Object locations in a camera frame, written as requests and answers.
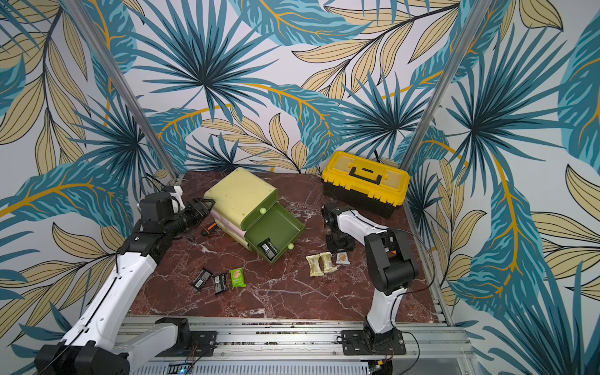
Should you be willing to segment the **cream cookie packet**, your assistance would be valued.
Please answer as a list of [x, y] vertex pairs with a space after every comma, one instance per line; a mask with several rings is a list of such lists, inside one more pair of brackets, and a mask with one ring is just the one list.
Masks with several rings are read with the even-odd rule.
[[333, 273], [338, 270], [333, 264], [331, 252], [320, 253], [320, 260], [323, 264], [323, 273]]
[[320, 267], [320, 256], [319, 255], [311, 255], [306, 256], [306, 260], [309, 264], [309, 274], [311, 278], [321, 277], [324, 275], [323, 270]]

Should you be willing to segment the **black cookie packet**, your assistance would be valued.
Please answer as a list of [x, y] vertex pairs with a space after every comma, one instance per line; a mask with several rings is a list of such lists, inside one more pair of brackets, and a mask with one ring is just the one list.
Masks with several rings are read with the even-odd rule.
[[220, 295], [229, 290], [226, 273], [216, 273], [212, 275], [214, 282], [214, 295]]
[[201, 291], [211, 280], [213, 273], [206, 268], [202, 268], [199, 275], [192, 281], [191, 286], [197, 291]]
[[269, 261], [273, 261], [278, 256], [278, 250], [274, 247], [270, 239], [266, 239], [260, 243], [259, 247]]

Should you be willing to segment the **green drawer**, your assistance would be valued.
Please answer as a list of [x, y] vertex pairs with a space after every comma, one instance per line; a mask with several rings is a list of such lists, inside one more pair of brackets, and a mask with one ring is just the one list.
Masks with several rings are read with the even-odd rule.
[[277, 199], [264, 200], [263, 202], [254, 205], [250, 209], [247, 209], [242, 214], [242, 221], [240, 228], [242, 231], [248, 231], [254, 224], [256, 224], [276, 203]]

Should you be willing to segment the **green cookie packet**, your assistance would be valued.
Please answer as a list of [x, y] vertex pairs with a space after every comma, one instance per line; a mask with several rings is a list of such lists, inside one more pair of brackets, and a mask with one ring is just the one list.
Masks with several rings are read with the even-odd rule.
[[231, 288], [232, 289], [246, 287], [245, 275], [244, 275], [243, 268], [237, 268], [237, 269], [231, 270], [230, 277], [231, 277]]

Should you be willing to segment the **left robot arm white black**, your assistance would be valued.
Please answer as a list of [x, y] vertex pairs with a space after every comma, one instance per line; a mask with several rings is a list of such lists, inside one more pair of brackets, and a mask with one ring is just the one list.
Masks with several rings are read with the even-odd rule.
[[145, 333], [118, 345], [117, 334], [133, 301], [173, 245], [211, 214], [214, 200], [182, 200], [181, 187], [165, 187], [139, 203], [142, 216], [117, 250], [116, 265], [80, 319], [55, 345], [34, 358], [39, 374], [130, 374], [159, 354], [195, 347], [188, 320], [161, 318]]

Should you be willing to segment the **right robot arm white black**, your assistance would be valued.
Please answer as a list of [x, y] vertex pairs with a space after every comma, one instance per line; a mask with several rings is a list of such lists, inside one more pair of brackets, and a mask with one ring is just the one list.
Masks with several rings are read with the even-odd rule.
[[399, 304], [419, 276], [411, 244], [400, 229], [378, 224], [350, 206], [330, 202], [322, 216], [331, 234], [328, 246], [342, 249], [346, 242], [364, 246], [367, 270], [374, 286], [373, 299], [363, 328], [345, 330], [338, 341], [346, 356], [394, 356], [406, 354], [403, 333], [395, 326]]

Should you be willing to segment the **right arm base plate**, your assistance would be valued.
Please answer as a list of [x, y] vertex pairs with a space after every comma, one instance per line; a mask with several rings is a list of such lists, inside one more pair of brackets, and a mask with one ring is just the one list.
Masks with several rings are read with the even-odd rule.
[[403, 334], [393, 328], [384, 334], [367, 330], [344, 330], [336, 338], [345, 356], [402, 356], [406, 354]]

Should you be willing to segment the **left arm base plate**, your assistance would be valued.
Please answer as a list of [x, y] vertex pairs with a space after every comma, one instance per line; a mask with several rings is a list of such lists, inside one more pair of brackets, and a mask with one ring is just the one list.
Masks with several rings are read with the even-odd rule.
[[205, 350], [212, 356], [217, 343], [216, 331], [194, 331], [187, 318], [161, 318], [148, 332], [152, 332], [151, 344], [161, 349], [157, 357], [190, 356]]

